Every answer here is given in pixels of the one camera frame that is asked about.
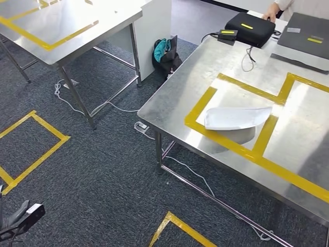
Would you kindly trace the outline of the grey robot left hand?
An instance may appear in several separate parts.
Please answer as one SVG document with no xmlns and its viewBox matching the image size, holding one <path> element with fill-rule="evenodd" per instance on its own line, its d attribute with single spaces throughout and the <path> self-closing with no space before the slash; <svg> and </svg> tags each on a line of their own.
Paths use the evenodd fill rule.
<svg viewBox="0 0 329 247">
<path fill-rule="evenodd" d="M 8 227 L 10 227 L 17 222 L 27 211 L 29 205 L 30 205 L 30 200 L 26 200 L 18 210 L 6 218 L 4 216 L 3 203 L 1 200 L 1 230 L 6 229 Z"/>
</svg>

